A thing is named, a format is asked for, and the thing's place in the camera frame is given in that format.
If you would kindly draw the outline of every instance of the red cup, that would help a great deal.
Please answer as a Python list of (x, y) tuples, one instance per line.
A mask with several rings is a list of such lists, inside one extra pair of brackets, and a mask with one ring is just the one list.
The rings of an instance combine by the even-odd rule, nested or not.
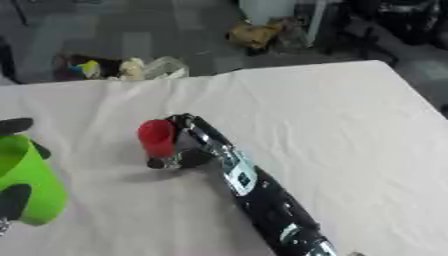
[(138, 138), (150, 157), (168, 157), (173, 154), (174, 127), (167, 120), (150, 120), (138, 128)]

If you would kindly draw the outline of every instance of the green bucket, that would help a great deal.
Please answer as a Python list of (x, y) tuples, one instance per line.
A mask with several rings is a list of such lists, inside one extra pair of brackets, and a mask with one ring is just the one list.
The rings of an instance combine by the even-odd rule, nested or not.
[(16, 184), (31, 187), (21, 222), (43, 225), (63, 210), (67, 198), (63, 184), (24, 135), (0, 137), (0, 192)]

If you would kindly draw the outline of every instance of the robotic arm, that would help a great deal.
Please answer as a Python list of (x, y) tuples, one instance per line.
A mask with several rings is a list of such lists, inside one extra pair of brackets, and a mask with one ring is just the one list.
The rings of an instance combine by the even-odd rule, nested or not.
[(319, 232), (319, 224), (267, 172), (254, 165), (220, 132), (198, 116), (168, 117), (175, 127), (173, 143), (187, 132), (199, 144), (167, 159), (150, 159), (151, 168), (192, 168), (213, 159), (237, 205), (255, 229), (279, 256), (336, 256), (330, 242)]

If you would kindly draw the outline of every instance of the white tablecloth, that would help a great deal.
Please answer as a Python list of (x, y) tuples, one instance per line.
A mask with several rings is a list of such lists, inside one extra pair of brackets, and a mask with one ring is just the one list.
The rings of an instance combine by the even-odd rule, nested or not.
[(35, 118), (69, 202), (20, 223), (0, 255), (269, 255), (215, 170), (149, 170), (139, 124), (201, 115), (274, 175), (340, 255), (440, 256), (448, 244), (448, 123), (380, 62), (215, 77), (0, 88), (0, 119)]

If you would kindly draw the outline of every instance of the robotic hand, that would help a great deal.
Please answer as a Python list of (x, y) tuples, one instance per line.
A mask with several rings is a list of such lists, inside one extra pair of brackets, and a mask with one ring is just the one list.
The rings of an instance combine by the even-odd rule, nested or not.
[(193, 168), (215, 159), (237, 205), (279, 256), (336, 256), (319, 224), (268, 173), (201, 117), (190, 114), (168, 117), (175, 128), (173, 143), (186, 131), (199, 144), (165, 159), (151, 158), (155, 169)]
[[(17, 118), (0, 121), (0, 138), (28, 130), (33, 125), (31, 118)], [(43, 159), (48, 159), (51, 152), (34, 142)], [(18, 220), (26, 207), (31, 188), (26, 184), (16, 184), (0, 191), (0, 236), (9, 228), (10, 221)]]

